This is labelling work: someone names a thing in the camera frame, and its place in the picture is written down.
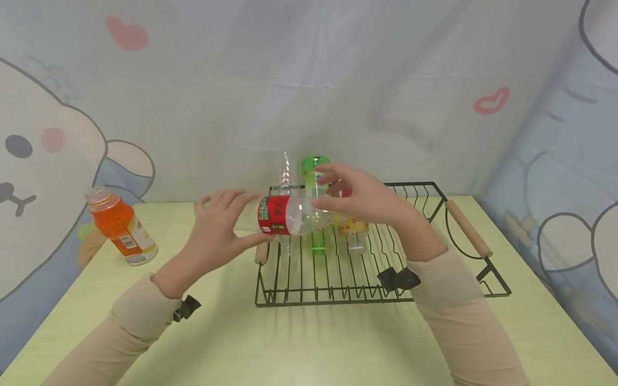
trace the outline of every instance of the red label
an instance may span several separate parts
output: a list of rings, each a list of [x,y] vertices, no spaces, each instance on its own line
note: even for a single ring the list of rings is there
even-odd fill
[[[290,196],[267,196],[258,205],[258,224],[263,233],[289,235],[286,225],[286,209]]]

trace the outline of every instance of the clear plastic bottle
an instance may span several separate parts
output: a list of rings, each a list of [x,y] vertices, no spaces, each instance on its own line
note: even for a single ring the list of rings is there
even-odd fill
[[[309,197],[266,196],[258,205],[260,230],[271,235],[309,235],[333,222],[333,214],[313,207]]]
[[[290,157],[287,152],[283,152],[283,157],[277,166],[277,172],[274,179],[273,195],[276,196],[292,196],[294,184],[292,183],[292,166]],[[277,235],[277,241],[281,245],[281,254],[284,256],[290,256],[292,253],[292,240],[290,236]]]
[[[342,197],[352,195],[352,190],[341,192]],[[337,225],[339,234],[345,236],[348,252],[350,254],[362,254],[365,251],[365,235],[369,232],[369,224],[343,213],[337,213]]]

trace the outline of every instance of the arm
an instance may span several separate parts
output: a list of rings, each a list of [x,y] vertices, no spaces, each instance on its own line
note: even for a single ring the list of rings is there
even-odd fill
[[[459,256],[415,209],[396,230],[408,268],[421,278],[412,295],[455,384],[529,385],[509,336]]]
[[[45,386],[115,385],[172,322],[180,299],[166,298],[151,281],[138,280],[43,382]]]
[[[256,194],[218,192],[208,208],[196,201],[195,224],[182,248],[157,273],[148,274],[113,305],[107,318],[88,334],[43,382],[45,386],[115,385],[172,322],[182,295],[202,276],[240,253],[273,238],[262,233],[237,237],[233,228]]]
[[[521,386],[528,379],[515,348],[489,308],[478,282],[465,263],[448,250],[422,214],[373,176],[346,165],[320,165],[318,181],[332,184],[337,196],[312,200],[319,209],[339,211],[366,222],[393,226],[408,268],[421,278],[412,294],[456,385]]]

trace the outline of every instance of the black metal rack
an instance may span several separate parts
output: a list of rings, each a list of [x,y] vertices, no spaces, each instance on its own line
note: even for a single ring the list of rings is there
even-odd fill
[[[402,195],[432,222],[446,202],[434,182],[385,183]],[[302,195],[304,186],[296,187]],[[446,223],[449,237],[461,251]],[[410,291],[385,289],[378,274],[387,269],[407,268],[399,237],[390,227],[371,224],[370,231],[360,236],[362,253],[350,253],[348,239],[335,227],[324,232],[326,256],[314,257],[310,237],[290,237],[290,253],[282,251],[274,241],[268,245],[266,263],[260,264],[255,288],[257,307],[305,306],[318,304],[395,303],[414,301]],[[509,296],[511,290],[490,258],[471,257],[471,268],[485,296]]]

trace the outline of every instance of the green bottle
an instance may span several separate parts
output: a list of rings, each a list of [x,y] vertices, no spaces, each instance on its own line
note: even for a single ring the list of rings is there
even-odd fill
[[[328,185],[318,184],[318,178],[322,173],[316,172],[315,167],[320,164],[329,164],[331,160],[324,156],[312,156],[303,159],[300,170],[305,179],[305,196],[320,197],[326,196]],[[324,244],[324,232],[322,230],[315,231],[311,235],[311,250],[314,256],[325,256],[326,245]]]

